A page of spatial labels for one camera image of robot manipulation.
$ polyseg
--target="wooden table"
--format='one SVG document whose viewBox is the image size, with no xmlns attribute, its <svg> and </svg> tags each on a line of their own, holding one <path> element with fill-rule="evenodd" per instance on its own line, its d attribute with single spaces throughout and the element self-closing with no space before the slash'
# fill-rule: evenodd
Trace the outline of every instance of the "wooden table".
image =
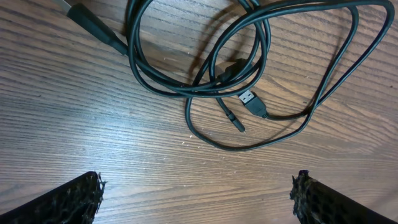
<svg viewBox="0 0 398 224">
<path fill-rule="evenodd" d="M 127 0 L 83 1 L 123 30 Z M 380 7 L 361 21 L 332 83 L 363 53 L 384 22 Z M 223 30 L 244 11 L 236 1 L 155 0 L 142 20 L 149 62 L 192 80 Z M 253 89 L 271 113 L 303 110 L 351 25 L 349 11 L 271 19 L 272 47 Z M 222 49 L 218 69 L 247 57 L 254 28 Z M 106 186 L 95 223 L 298 223 L 289 200 L 300 169 L 398 221 L 398 25 L 317 109 L 298 136 L 231 153 L 192 136 L 183 100 L 149 93 L 127 57 L 95 40 L 49 0 L 0 1 L 0 213 L 95 170 Z M 193 101 L 193 121 L 232 145 L 280 136 L 297 122 L 256 118 L 237 97 Z"/>
</svg>

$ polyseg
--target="metal tip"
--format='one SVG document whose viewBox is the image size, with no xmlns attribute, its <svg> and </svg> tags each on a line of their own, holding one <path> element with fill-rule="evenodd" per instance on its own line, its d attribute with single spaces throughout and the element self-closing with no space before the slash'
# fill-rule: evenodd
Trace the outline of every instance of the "metal tip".
<svg viewBox="0 0 398 224">
<path fill-rule="evenodd" d="M 69 12 L 71 6 L 64 0 L 52 0 L 53 2 L 57 3 L 65 12 Z"/>
</svg>

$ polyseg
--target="cable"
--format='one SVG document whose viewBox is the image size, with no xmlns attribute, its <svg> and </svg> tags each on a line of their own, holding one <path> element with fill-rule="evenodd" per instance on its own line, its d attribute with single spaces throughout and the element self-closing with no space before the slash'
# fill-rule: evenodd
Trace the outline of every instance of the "cable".
<svg viewBox="0 0 398 224">
<path fill-rule="evenodd" d="M 141 41 L 139 37 L 140 23 L 142 15 L 147 9 L 148 5 L 152 2 L 152 0 L 132 0 L 127 6 L 127 22 L 126 22 L 126 37 L 127 37 L 127 56 L 129 57 L 129 63 L 131 66 L 131 70 L 137 79 L 137 81 L 147 90 L 161 95 L 165 97 L 172 98 L 186 98 L 185 103 L 185 121 L 191 132 L 201 140 L 211 144 L 220 149 L 224 149 L 227 151 L 248 151 L 252 149 L 257 149 L 264 146 L 269 146 L 271 144 L 283 141 L 287 138 L 291 138 L 301 132 L 310 121 L 314 111 L 318 106 L 320 106 L 354 71 L 355 69 L 369 56 L 369 54 L 376 48 L 378 43 L 385 36 L 387 30 L 390 28 L 393 20 L 394 20 L 394 6 L 388 0 L 336 0 L 336 1 L 328 1 L 328 0 L 295 0 L 295 1 L 279 1 L 272 4 L 268 4 L 266 6 L 260 6 L 257 0 L 249 0 L 251 5 L 246 0 L 238 0 L 238 2 L 242 5 L 242 7 L 246 10 L 246 14 L 241 16 L 239 19 L 234 21 L 219 37 L 215 46 L 211 50 L 209 56 L 204 61 L 203 65 L 199 69 L 194 81 L 192 84 L 182 83 L 178 80 L 174 80 L 167 75 L 164 75 L 160 71 L 156 70 L 154 67 L 150 66 L 148 61 L 145 58 L 145 55 L 142 51 Z M 356 6 L 363 5 L 378 5 L 383 6 L 387 11 L 386 21 L 377 37 L 374 39 L 372 44 L 365 50 L 365 52 L 360 56 L 360 58 L 344 73 L 344 75 L 332 86 L 330 90 L 325 92 L 325 87 L 330 79 L 330 76 L 335 69 L 337 63 L 342 58 L 349 44 L 351 43 L 355 32 L 358 28 L 359 23 L 359 12 Z M 233 122 L 233 124 L 240 130 L 244 131 L 243 125 L 239 120 L 233 115 L 232 111 L 228 109 L 228 107 L 224 104 L 222 98 L 230 97 L 230 96 L 242 96 L 245 94 L 250 94 L 250 89 L 258 82 L 261 78 L 264 69 L 266 67 L 267 62 L 267 54 L 269 52 L 271 46 L 271 27 L 269 25 L 268 19 L 283 16 L 288 14 L 294 14 L 299 12 L 311 12 L 311 11 L 323 11 L 329 9 L 339 9 L 347 7 L 352 15 L 352 25 L 349 31 L 349 34 L 341 46 L 338 53 L 335 55 L 332 60 L 330 66 L 327 68 L 325 75 L 323 76 L 319 87 L 317 88 L 313 101 L 310 106 L 308 106 L 305 110 L 300 113 L 292 114 L 288 116 L 279 116 L 275 114 L 268 114 L 266 112 L 265 105 L 261 108 L 258 106 L 262 106 L 262 101 L 260 99 L 256 99 L 255 103 L 244 105 L 247 109 L 251 110 L 252 113 L 262 116 L 265 119 L 273 120 L 273 121 L 284 121 L 290 119 L 298 119 L 301 117 L 305 117 L 304 122 L 301 126 L 295 131 L 286 134 L 285 136 L 281 136 L 275 139 L 266 140 L 263 142 L 259 142 L 250 146 L 226 146 L 221 143 L 218 143 L 208 136 L 205 136 L 201 132 L 199 132 L 191 121 L 191 105 L 194 97 L 200 98 L 216 98 L 218 104 L 221 106 L 223 111 L 226 113 L 226 116 Z M 83 28 L 83 25 L 86 22 L 82 23 L 81 21 L 77 21 L 79 25 Z M 253 24 L 256 27 L 256 36 L 254 39 L 253 48 L 251 53 L 249 54 L 248 59 L 240 61 L 240 64 L 236 64 L 235 68 L 232 69 L 234 72 L 227 73 L 226 75 L 215 75 L 215 63 L 218 52 L 224 46 L 224 44 L 239 30 L 245 28 L 248 25 Z M 90 33 L 96 35 L 96 32 L 93 32 L 91 28 L 89 30 Z M 122 54 L 125 50 L 121 50 L 120 42 L 113 39 L 111 37 L 111 42 L 113 43 L 113 47 L 116 50 L 120 51 Z M 254 57 L 257 54 L 257 50 L 261 46 L 261 56 L 259 60 L 253 64 Z M 150 86 L 141 76 L 139 72 L 141 69 L 142 73 L 149 77 L 151 80 L 156 83 L 166 87 L 170 91 L 163 91 Z M 210 81 L 206 83 L 200 84 L 200 80 L 203 78 L 205 72 L 208 70 Z M 254 78 L 248 83 L 238 88 L 237 90 L 229 90 L 230 88 L 242 84 L 249 77 L 254 76 Z"/>
</svg>

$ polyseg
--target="wood grain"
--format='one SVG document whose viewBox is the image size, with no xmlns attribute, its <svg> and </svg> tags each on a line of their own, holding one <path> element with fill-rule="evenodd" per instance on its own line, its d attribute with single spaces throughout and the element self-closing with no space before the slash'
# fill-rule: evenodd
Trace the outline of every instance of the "wood grain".
<svg viewBox="0 0 398 224">
<path fill-rule="evenodd" d="M 83 3 L 123 32 L 127 0 Z M 376 6 L 359 11 L 357 34 L 332 83 L 371 43 L 386 15 Z M 189 82 L 197 70 L 192 65 L 202 63 L 242 14 L 235 1 L 155 0 L 142 20 L 144 52 L 159 70 Z M 305 108 L 350 17 L 342 9 L 270 20 L 272 47 L 254 91 L 271 113 Z M 218 70 L 231 58 L 247 57 L 253 40 L 253 27 L 234 35 L 220 51 Z M 0 1 L 0 213 L 96 170 L 109 183 L 95 223 L 298 223 L 289 200 L 291 175 L 309 169 L 398 221 L 397 59 L 394 21 L 305 131 L 263 149 L 230 153 L 192 136 L 183 100 L 143 89 L 126 57 L 51 1 Z M 236 97 L 226 103 L 247 134 L 237 132 L 215 100 L 195 99 L 192 113 L 199 130 L 227 144 L 280 136 L 302 122 L 263 121 Z"/>
</svg>

